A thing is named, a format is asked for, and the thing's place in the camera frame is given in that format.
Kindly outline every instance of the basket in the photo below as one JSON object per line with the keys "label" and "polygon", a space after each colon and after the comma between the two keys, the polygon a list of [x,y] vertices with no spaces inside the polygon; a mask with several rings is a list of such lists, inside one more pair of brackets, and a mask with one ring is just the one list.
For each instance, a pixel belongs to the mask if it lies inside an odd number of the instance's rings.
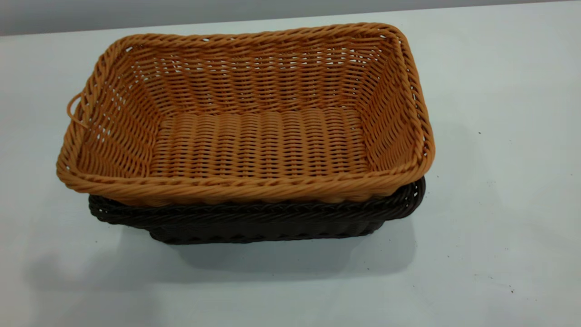
{"label": "basket", "polygon": [[91,213],[111,224],[146,229],[168,244],[343,238],[372,233],[384,221],[409,216],[422,202],[425,180],[365,202],[131,207],[89,196]]}
{"label": "basket", "polygon": [[407,40],[378,23],[132,35],[69,115],[61,181],[133,206],[362,202],[434,157]]}

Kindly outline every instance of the gray wall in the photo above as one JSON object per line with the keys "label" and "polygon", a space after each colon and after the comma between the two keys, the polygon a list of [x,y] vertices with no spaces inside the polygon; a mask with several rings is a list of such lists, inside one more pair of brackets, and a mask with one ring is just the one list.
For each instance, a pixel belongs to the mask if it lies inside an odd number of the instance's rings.
{"label": "gray wall", "polygon": [[542,1],[0,0],[0,34],[51,33],[523,2]]}

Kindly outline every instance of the tan wicker basket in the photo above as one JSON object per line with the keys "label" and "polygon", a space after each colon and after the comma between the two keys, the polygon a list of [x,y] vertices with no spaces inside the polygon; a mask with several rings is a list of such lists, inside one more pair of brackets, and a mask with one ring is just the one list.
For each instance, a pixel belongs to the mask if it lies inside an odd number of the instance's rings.
{"label": "tan wicker basket", "polygon": [[69,115],[59,178],[127,205],[365,201],[434,157],[407,40],[378,23],[125,37]]}

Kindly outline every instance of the wicker basket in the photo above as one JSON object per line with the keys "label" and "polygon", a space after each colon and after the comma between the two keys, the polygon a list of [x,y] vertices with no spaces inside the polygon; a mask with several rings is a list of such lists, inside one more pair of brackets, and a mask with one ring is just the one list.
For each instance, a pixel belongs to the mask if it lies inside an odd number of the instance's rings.
{"label": "wicker basket", "polygon": [[385,24],[132,35],[75,99],[57,174],[127,205],[361,202],[434,157],[406,38]]}
{"label": "wicker basket", "polygon": [[409,216],[422,202],[424,193],[422,178],[399,188],[390,197],[365,202],[140,208],[89,196],[89,208],[101,221],[146,229],[152,238],[168,244],[248,243],[367,235],[386,220]]}

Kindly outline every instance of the basket rim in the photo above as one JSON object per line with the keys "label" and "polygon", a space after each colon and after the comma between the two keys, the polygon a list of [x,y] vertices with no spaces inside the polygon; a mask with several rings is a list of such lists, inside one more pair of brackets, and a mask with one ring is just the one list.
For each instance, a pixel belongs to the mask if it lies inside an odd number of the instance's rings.
{"label": "basket rim", "polygon": [[[91,104],[98,97],[93,92],[94,85],[101,80],[100,76],[111,71],[111,65],[116,58],[125,52],[127,47],[137,44],[149,44],[156,47],[168,45],[179,46],[184,42],[197,42],[196,46],[202,47],[210,44],[206,40],[234,41],[235,44],[249,44],[252,37],[268,34],[273,41],[300,40],[302,33],[321,33],[323,37],[340,35],[343,30],[350,28],[369,29],[370,33],[386,35],[386,38],[395,40],[394,49],[396,59],[402,67],[401,74],[404,86],[407,89],[408,119],[416,134],[415,155],[411,161],[389,170],[379,170],[362,173],[339,173],[321,177],[276,177],[262,179],[255,177],[109,177],[84,173],[77,169],[78,153],[82,147],[82,139],[88,130],[71,121],[64,136],[64,145],[57,161],[57,175],[65,185],[80,193],[91,193],[123,201],[141,197],[171,196],[179,198],[202,197],[212,198],[218,192],[219,197],[232,198],[271,198],[273,200],[285,200],[284,197],[272,197],[272,193],[284,193],[288,187],[292,187],[290,198],[312,196],[316,193],[320,197],[332,197],[333,189],[346,187],[351,191],[364,191],[369,189],[381,189],[399,187],[420,179],[430,168],[435,148],[432,137],[432,128],[429,123],[428,112],[425,109],[419,77],[415,68],[413,56],[406,37],[396,27],[383,23],[356,23],[335,24],[322,27],[307,27],[284,31],[268,31],[246,34],[212,34],[212,35],[175,35],[175,34],[134,34],[121,38],[114,42],[107,51],[99,57],[91,77],[87,80],[85,88],[81,92],[81,101],[77,104],[74,114],[80,122],[88,121]],[[72,144],[71,151],[67,151],[67,143]]]}

